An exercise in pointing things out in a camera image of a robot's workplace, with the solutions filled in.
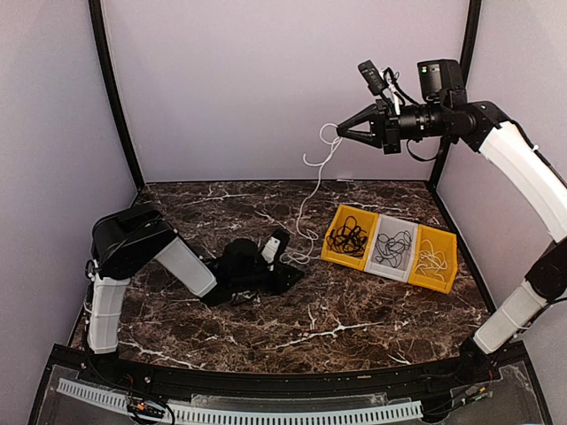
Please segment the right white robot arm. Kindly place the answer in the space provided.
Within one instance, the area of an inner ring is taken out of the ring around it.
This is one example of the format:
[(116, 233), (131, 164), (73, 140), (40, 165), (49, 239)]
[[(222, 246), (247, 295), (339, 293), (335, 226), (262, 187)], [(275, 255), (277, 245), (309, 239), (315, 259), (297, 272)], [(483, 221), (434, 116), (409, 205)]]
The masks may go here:
[(339, 124), (338, 136), (384, 154), (400, 153), (403, 141), (435, 136), (462, 140), (509, 179), (552, 239), (519, 286), (461, 344), (452, 376), (470, 384), (495, 364), (498, 351), (514, 335), (566, 299), (566, 182), (501, 108), (469, 101), (457, 61), (423, 61), (417, 69), (422, 103), (400, 89), (391, 69), (379, 71), (369, 60), (360, 63), (358, 70), (376, 101)]

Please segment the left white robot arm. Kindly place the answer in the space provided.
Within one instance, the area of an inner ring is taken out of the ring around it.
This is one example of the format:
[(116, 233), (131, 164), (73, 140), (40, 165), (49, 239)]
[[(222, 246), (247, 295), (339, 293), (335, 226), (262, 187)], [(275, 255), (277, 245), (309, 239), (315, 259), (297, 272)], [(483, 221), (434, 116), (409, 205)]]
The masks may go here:
[(206, 305), (227, 303), (247, 291), (280, 296), (305, 276), (282, 261), (291, 239), (283, 228), (263, 245), (238, 238), (220, 257), (202, 259), (154, 205), (146, 204), (98, 220), (91, 236), (91, 258), (85, 267), (90, 281), (86, 345), (96, 354), (89, 369), (106, 386), (125, 378), (124, 365), (111, 353), (118, 349), (126, 289), (148, 264), (160, 264)]

